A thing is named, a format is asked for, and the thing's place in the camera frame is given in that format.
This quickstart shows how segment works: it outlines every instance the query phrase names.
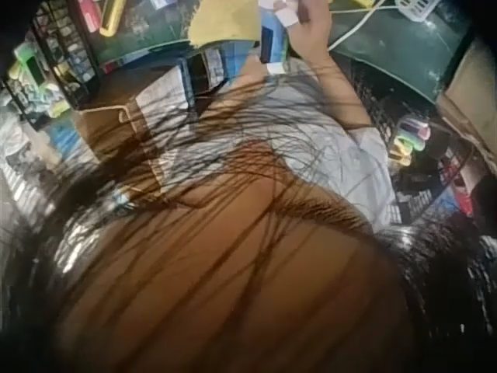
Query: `white cable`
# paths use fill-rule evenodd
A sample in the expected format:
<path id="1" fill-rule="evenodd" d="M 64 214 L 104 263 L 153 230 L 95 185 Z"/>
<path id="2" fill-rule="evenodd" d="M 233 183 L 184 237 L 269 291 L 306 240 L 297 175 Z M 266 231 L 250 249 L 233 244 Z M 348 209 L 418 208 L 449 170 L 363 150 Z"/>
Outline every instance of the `white cable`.
<path id="1" fill-rule="evenodd" d="M 386 2 L 387 0 L 378 0 L 373 8 L 347 33 L 343 34 L 338 40 L 329 46 L 328 51 L 331 51 L 353 35 L 358 29 L 360 29 L 364 23 Z"/>
<path id="2" fill-rule="evenodd" d="M 399 9 L 399 6 L 396 5 L 386 5 L 386 6 L 381 6 L 378 10 L 390 10 L 390 9 Z M 331 14 L 345 14 L 345 13 L 365 13 L 365 12 L 370 12 L 371 9 L 368 8 L 358 8 L 358 9 L 346 9 L 346 10 L 330 10 L 329 12 Z"/>

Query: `store shelf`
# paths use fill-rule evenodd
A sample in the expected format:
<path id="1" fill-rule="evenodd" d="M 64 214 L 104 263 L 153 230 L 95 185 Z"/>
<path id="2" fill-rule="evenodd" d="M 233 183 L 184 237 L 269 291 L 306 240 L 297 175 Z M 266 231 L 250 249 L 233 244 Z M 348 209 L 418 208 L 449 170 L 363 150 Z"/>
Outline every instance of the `store shelf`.
<path id="1" fill-rule="evenodd" d="M 42 2 L 33 34 L 69 104 L 78 109 L 98 89 L 99 69 L 66 0 Z"/>

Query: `bandage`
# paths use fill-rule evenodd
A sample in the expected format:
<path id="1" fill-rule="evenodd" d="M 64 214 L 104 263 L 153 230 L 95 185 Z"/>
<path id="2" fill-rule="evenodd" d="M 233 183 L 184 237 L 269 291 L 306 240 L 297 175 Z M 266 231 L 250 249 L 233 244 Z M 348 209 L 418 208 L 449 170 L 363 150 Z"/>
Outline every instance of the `bandage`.
<path id="1" fill-rule="evenodd" d="M 277 10 L 274 14 L 285 28 L 298 23 L 297 13 L 288 7 Z"/>

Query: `white shirt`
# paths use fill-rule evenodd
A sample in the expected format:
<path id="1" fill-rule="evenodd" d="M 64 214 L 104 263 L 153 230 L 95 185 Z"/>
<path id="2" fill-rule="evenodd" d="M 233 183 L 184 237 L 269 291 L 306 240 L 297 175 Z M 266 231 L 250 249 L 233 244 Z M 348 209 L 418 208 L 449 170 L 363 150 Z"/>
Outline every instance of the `white shirt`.
<path id="1" fill-rule="evenodd" d="M 300 178 L 353 204 L 374 231 L 389 225 L 394 191 L 380 133 L 374 127 L 345 131 L 317 108 L 315 94 L 322 95 L 301 86 L 277 86 L 237 113 L 239 133 L 179 151 L 168 186 L 219 171 L 223 154 L 249 138 L 264 139 Z"/>

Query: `hand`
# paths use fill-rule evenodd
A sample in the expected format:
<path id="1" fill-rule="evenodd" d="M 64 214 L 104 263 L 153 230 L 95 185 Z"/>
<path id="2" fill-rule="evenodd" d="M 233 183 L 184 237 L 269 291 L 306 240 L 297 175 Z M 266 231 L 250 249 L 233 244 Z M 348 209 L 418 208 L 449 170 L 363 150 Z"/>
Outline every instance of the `hand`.
<path id="1" fill-rule="evenodd" d="M 274 10 L 287 5 L 282 1 L 274 4 Z M 287 28 L 290 45 L 308 64 L 319 64 L 329 58 L 328 38 L 332 30 L 332 17 L 327 0 L 300 0 L 299 23 Z"/>
<path id="2" fill-rule="evenodd" d="M 267 68 L 259 60 L 259 57 L 250 54 L 245 59 L 245 63 L 243 64 L 238 79 L 245 84 L 257 84 L 263 82 L 267 75 Z"/>

